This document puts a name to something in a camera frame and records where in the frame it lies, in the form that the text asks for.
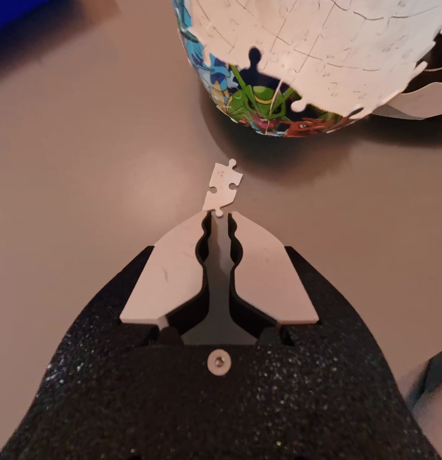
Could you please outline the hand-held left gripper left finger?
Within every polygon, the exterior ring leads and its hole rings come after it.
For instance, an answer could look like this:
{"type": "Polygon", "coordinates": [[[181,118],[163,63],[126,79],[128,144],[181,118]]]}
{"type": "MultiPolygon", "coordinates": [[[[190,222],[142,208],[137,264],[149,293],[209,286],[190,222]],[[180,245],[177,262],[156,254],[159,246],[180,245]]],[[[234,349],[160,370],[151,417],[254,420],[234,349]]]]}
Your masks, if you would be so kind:
{"type": "Polygon", "coordinates": [[[184,335],[209,311],[205,261],[209,254],[210,212],[201,211],[166,233],[154,246],[120,321],[172,327],[184,335]]]}

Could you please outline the dark cloth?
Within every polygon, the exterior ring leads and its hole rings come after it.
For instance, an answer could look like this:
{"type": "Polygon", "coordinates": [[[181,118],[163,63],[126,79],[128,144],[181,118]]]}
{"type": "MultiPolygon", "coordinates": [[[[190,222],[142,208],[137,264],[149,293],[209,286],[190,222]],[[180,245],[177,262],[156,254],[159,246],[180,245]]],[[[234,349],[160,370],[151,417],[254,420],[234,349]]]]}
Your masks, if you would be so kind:
{"type": "Polygon", "coordinates": [[[436,392],[442,386],[442,350],[427,360],[417,372],[410,372],[402,380],[403,398],[413,412],[424,395],[436,392]]]}

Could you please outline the white puzzle piece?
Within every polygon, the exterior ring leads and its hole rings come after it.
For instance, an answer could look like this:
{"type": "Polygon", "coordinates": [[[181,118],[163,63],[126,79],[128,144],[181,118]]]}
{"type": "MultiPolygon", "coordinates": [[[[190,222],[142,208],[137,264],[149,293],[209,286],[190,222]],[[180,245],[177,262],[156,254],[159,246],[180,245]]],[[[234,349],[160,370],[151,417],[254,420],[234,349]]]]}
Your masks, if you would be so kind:
{"type": "Polygon", "coordinates": [[[237,190],[231,189],[230,186],[238,187],[243,177],[242,173],[234,170],[235,167],[235,159],[230,159],[227,166],[220,163],[214,165],[209,187],[215,188],[216,191],[206,192],[202,211],[214,211],[215,215],[220,218],[223,216],[222,208],[234,202],[237,190]]]}

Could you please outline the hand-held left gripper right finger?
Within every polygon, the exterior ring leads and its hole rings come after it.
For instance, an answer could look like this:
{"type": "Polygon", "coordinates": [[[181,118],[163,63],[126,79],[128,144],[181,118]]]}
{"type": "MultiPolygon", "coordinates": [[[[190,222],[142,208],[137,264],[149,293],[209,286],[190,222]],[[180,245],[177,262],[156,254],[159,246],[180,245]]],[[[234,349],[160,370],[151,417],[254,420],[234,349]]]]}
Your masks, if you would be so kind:
{"type": "Polygon", "coordinates": [[[239,212],[228,215],[228,235],[229,313],[236,325],[259,338],[268,328],[318,324],[316,308],[279,239],[239,212]]]}

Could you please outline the colourful puzzle ball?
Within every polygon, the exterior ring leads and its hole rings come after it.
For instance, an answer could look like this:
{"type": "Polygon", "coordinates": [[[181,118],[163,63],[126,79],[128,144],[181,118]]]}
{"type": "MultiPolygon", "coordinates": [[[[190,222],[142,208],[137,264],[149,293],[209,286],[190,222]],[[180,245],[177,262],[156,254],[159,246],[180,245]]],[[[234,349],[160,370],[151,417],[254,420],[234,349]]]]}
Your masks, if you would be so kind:
{"type": "Polygon", "coordinates": [[[333,132],[425,71],[442,1],[177,0],[191,66],[216,108],[272,137],[333,132]]]}

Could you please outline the blue box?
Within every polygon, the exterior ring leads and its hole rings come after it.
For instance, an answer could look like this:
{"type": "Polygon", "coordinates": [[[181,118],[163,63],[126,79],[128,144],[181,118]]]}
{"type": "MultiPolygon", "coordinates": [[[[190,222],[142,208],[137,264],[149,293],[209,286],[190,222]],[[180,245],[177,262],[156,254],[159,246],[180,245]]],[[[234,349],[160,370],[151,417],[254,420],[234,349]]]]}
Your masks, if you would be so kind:
{"type": "Polygon", "coordinates": [[[0,0],[0,30],[51,0],[0,0]]]}

